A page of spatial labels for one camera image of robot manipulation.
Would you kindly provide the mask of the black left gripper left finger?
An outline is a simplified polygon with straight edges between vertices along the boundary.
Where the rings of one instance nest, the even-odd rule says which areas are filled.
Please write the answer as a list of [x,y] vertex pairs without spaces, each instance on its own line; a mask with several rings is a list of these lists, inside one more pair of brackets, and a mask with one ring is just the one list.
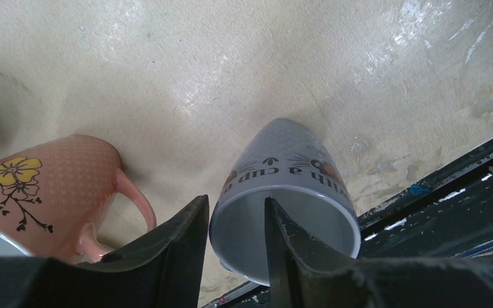
[[202,195],[99,262],[0,257],[0,307],[196,307],[208,224]]

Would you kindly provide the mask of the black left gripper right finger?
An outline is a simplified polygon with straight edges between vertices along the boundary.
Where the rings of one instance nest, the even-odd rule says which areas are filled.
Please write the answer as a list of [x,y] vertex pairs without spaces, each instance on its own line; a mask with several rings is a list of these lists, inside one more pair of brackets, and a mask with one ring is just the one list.
[[264,202],[274,307],[493,307],[493,259],[354,259]]

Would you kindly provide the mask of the grey printed mug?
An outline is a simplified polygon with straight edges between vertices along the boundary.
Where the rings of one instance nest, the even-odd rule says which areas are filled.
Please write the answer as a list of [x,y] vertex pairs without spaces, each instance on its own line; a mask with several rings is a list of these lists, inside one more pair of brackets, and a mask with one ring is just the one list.
[[357,257],[359,223],[338,168],[313,132],[291,119],[269,122],[245,148],[223,184],[209,225],[221,265],[262,286],[270,283],[267,198],[327,246]]

